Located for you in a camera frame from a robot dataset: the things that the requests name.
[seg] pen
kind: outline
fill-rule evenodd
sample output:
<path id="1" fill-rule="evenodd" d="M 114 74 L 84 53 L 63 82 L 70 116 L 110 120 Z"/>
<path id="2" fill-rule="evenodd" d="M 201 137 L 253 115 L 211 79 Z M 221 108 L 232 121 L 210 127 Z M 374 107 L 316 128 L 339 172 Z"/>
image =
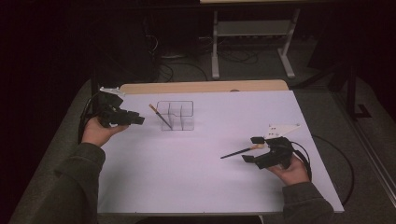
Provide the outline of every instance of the pen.
<path id="1" fill-rule="evenodd" d="M 149 105 L 149 107 L 151 107 L 151 109 L 154 110 L 155 114 L 158 115 L 158 117 L 160 117 L 160 119 L 161 119 L 163 122 L 165 122 L 165 124 L 168 125 L 168 127 L 169 127 L 171 130 L 173 130 L 173 129 L 172 129 L 172 126 L 171 126 L 168 122 L 166 122 L 166 120 L 163 118 L 163 116 L 160 114 L 160 112 L 158 112 L 158 110 L 157 110 L 153 105 Z"/>

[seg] hand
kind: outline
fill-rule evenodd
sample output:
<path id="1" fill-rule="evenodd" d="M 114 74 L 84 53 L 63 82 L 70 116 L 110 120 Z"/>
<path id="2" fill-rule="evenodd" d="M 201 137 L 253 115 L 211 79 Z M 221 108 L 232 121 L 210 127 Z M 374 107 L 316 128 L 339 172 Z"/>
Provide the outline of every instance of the hand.
<path id="1" fill-rule="evenodd" d="M 127 129 L 128 125 L 119 125 L 116 127 L 104 128 L 97 117 L 88 120 L 82 135 L 81 143 L 91 143 L 98 147 L 104 145 L 111 136 Z"/>
<path id="2" fill-rule="evenodd" d="M 276 165 L 268 167 L 267 170 L 277 175 L 287 186 L 309 182 L 304 163 L 294 154 L 291 156 L 290 167 L 288 169 L 285 170 L 279 165 Z"/>

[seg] sleeve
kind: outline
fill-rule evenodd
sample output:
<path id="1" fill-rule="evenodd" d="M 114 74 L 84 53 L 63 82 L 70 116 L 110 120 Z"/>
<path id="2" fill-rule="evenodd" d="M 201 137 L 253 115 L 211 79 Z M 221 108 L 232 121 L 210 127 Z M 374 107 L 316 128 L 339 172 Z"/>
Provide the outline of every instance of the sleeve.
<path id="1" fill-rule="evenodd" d="M 33 223 L 97 223 L 99 174 L 105 152 L 89 143 L 55 170 L 58 179 L 35 214 Z"/>
<path id="2" fill-rule="evenodd" d="M 330 223 L 333 209 L 311 182 L 286 186 L 283 217 L 287 224 Z"/>

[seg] dark background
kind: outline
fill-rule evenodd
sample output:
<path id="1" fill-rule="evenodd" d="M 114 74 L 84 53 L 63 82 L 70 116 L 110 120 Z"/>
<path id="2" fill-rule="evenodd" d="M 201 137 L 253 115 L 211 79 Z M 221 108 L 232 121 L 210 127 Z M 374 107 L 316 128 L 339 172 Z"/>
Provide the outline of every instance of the dark background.
<path id="1" fill-rule="evenodd" d="M 154 34 L 168 46 L 185 45 L 182 48 L 194 51 L 191 43 L 195 38 L 211 32 L 210 12 L 95 16 L 71 10 L 76 2 L 0 3 L 0 73 L 5 78 L 1 102 L 6 122 L 2 129 L 6 144 L 0 157 L 1 223 L 8 222 L 85 81 L 93 74 L 107 86 L 154 81 L 156 61 L 148 53 L 145 35 Z M 83 6 L 100 6 L 102 2 L 78 1 Z M 140 1 L 112 1 L 116 3 L 130 6 Z M 379 102 L 396 119 L 392 99 L 396 84 L 393 21 L 394 7 L 387 2 L 332 10 L 310 7 L 302 11 L 294 37 L 318 39 L 310 65 L 320 69 L 344 60 L 346 49 L 351 50 L 359 65 L 358 75 L 372 86 Z M 190 35 L 178 35 L 182 29 L 190 30 Z M 117 61 L 111 62 L 107 54 Z"/>

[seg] white board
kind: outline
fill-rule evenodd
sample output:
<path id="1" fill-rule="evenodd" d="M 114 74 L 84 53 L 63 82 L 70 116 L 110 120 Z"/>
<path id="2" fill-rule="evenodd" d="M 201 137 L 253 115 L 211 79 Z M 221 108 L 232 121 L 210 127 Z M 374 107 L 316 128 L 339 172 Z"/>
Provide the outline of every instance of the white board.
<path id="1" fill-rule="evenodd" d="M 126 95 L 121 108 L 140 113 L 103 146 L 99 213 L 136 215 L 263 214 L 281 212 L 283 183 L 241 155 L 270 124 L 300 124 L 285 135 L 309 153 L 313 183 L 336 212 L 344 211 L 292 91 Z M 149 108 L 159 101 L 193 101 L 193 131 L 162 131 Z M 268 148 L 245 155 L 261 155 Z"/>

